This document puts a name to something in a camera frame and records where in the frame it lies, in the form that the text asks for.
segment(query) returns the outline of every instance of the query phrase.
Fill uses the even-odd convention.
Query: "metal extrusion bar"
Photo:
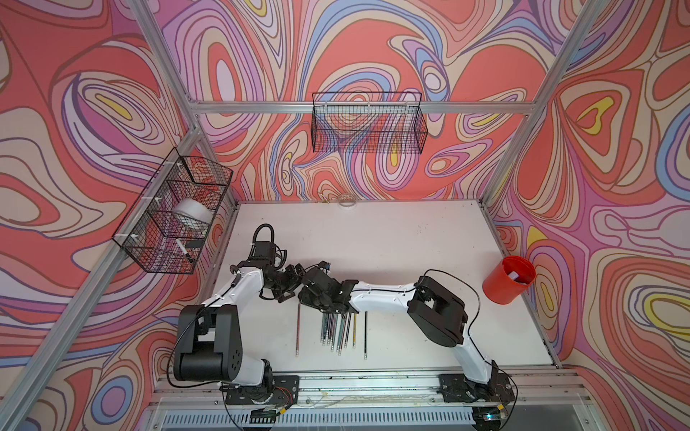
[[[508,256],[510,253],[508,253],[508,250],[506,249],[505,244],[503,244],[503,241],[501,241],[500,236],[498,234],[498,231],[496,230],[496,225],[494,224],[493,220],[489,216],[489,212],[486,210],[486,206],[481,202],[477,202],[477,204],[479,205],[479,208],[482,211],[482,215],[484,216],[484,219],[486,220],[486,225],[489,227],[489,230],[491,231],[491,234],[493,235],[494,241],[496,241],[496,245],[498,245],[498,248],[501,250],[501,254],[503,255],[503,257]],[[539,322],[539,318],[537,317],[537,312],[534,309],[534,305],[529,300],[527,293],[523,292],[520,296],[522,297],[522,300],[524,301],[524,304],[527,307],[527,312],[529,313],[530,317],[532,318],[532,323],[534,323],[534,327],[537,328],[537,331],[539,331],[539,335],[542,337],[542,342],[544,343],[544,347],[546,347],[546,350],[549,351],[549,356],[551,357],[553,364],[558,368],[563,368],[563,364],[561,363],[560,359],[558,358],[558,353],[556,353],[555,349],[553,348],[553,344],[551,344],[551,342],[549,341],[549,338],[546,335],[546,330],[544,329],[544,326],[541,324],[541,322]]]
[[[189,154],[197,137],[198,131],[188,131],[177,146],[179,153]],[[176,158],[177,153],[174,151],[168,155],[168,159],[158,175],[151,180],[142,198],[151,198],[155,195],[173,168]],[[148,202],[147,199],[137,202],[120,232],[132,230]],[[19,429],[126,257],[127,254],[115,242],[110,243],[100,262],[91,270],[36,353],[31,356],[26,367],[5,394],[4,402],[0,405],[0,430]]]
[[[189,106],[189,93],[185,88],[182,80],[179,76],[175,63],[173,63],[173,58],[170,55],[170,50],[168,49],[168,44],[163,38],[163,33],[156,22],[156,18],[153,16],[151,9],[148,7],[148,2],[146,0],[130,0],[130,9],[134,18],[139,24],[141,33],[146,40],[153,57],[155,58],[156,64],[161,70],[163,78],[168,82],[172,95],[177,102],[177,106],[180,109],[187,124],[194,129],[201,130],[201,125],[199,124],[199,119],[195,116]],[[218,161],[218,157],[213,150],[208,137],[203,134],[203,139],[201,140],[201,153],[207,159]]]
[[[371,106],[405,105],[405,102],[369,102]],[[311,114],[310,101],[207,102],[191,101],[191,112],[201,114]],[[531,114],[534,102],[421,102],[424,114]]]
[[[544,82],[537,92],[534,111],[532,111],[527,118],[522,120],[520,126],[515,131],[515,136],[513,139],[511,139],[505,154],[503,154],[498,164],[493,169],[493,173],[489,179],[489,184],[486,185],[484,192],[482,193],[482,202],[490,200],[494,194],[500,190],[503,178],[513,168],[515,160],[527,144],[531,132],[537,126],[542,113],[546,109],[546,105],[549,103],[549,99],[558,86],[558,83],[563,78],[568,70],[568,67],[570,66],[570,63],[578,53],[580,46],[582,46],[582,42],[584,42],[585,38],[587,37],[589,29],[592,27],[594,21],[597,19],[601,11],[604,10],[604,7],[606,4],[608,4],[608,2],[609,0],[587,0],[584,6],[582,6],[580,14],[575,19],[575,23],[573,24],[570,33],[568,33],[561,50],[556,55],[551,68],[546,73]]]

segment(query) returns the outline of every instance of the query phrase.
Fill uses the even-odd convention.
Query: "psychedelic wallpaper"
[[[194,100],[300,101],[416,88],[429,101],[532,100],[577,0],[151,1]]]
[[[611,429],[690,430],[690,3],[612,0],[491,205]]]
[[[195,100],[416,89],[425,101],[530,101],[580,8],[579,1],[169,0],[153,10]],[[235,171],[240,201],[322,201],[343,192],[479,197],[521,119],[429,114],[421,156],[314,154],[310,115],[200,120]]]
[[[533,100],[580,11],[562,1],[148,0],[204,101],[318,90]],[[491,201],[563,362],[611,429],[690,422],[690,5],[611,0]],[[309,115],[201,124],[241,200],[461,199],[482,191],[522,119],[429,114],[423,155],[313,154]],[[0,1],[0,395],[184,136],[127,0]],[[193,276],[125,262],[25,422],[136,427],[219,246]]]
[[[0,395],[185,132],[121,1],[0,2]],[[208,260],[194,277],[127,261],[23,429],[136,421]]]

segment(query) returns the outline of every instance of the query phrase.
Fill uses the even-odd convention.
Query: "ventilation grille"
[[[266,427],[250,423],[250,410],[230,410],[230,415],[243,428]],[[342,426],[401,426],[401,425],[473,425],[472,408],[298,408],[288,410],[277,418],[274,427]],[[225,410],[199,413],[199,410],[168,411],[163,430],[192,430],[199,428],[227,428],[232,425]]]

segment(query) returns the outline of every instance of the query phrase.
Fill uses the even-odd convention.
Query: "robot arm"
[[[468,380],[486,385],[492,365],[470,340],[464,302],[431,277],[417,283],[375,285],[357,280],[338,283],[320,263],[302,279],[299,300],[322,312],[406,312],[424,335],[436,344],[453,349]]]
[[[257,241],[264,227],[269,227],[271,239]],[[481,385],[491,380],[492,366],[470,340],[464,302],[436,280],[421,276],[406,285],[339,282],[328,276],[330,264],[325,261],[307,271],[301,265],[281,270],[286,253],[277,265],[277,250],[273,228],[259,226],[247,260],[231,267],[235,278],[201,305],[188,305],[181,311],[173,367],[177,380],[263,385],[272,392],[268,361],[242,354],[239,313],[257,295],[267,299],[263,289],[270,289],[273,299],[282,302],[295,296],[301,285],[300,302],[321,312],[406,312],[431,341],[453,348],[468,380]]]

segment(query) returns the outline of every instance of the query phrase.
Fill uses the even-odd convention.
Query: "red bucket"
[[[517,278],[512,280],[508,274],[515,272]],[[496,265],[484,280],[482,288],[487,298],[498,304],[508,304],[518,295],[527,291],[537,276],[532,263],[519,256],[508,256]]]

